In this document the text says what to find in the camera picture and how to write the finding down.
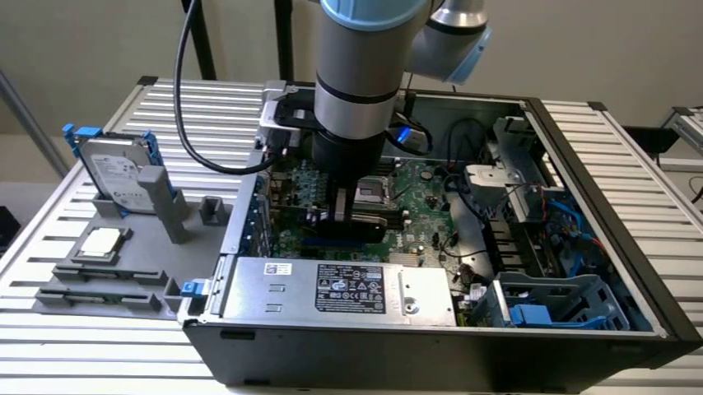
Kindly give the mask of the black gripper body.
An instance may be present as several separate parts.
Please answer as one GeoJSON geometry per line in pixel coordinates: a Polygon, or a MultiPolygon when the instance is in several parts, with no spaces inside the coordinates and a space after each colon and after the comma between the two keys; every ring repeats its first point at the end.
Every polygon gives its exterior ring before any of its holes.
{"type": "Polygon", "coordinates": [[[382,133],[365,139],[349,139],[327,130],[317,131],[313,159],[327,174],[327,189],[349,188],[377,168],[386,137],[382,133]]]}

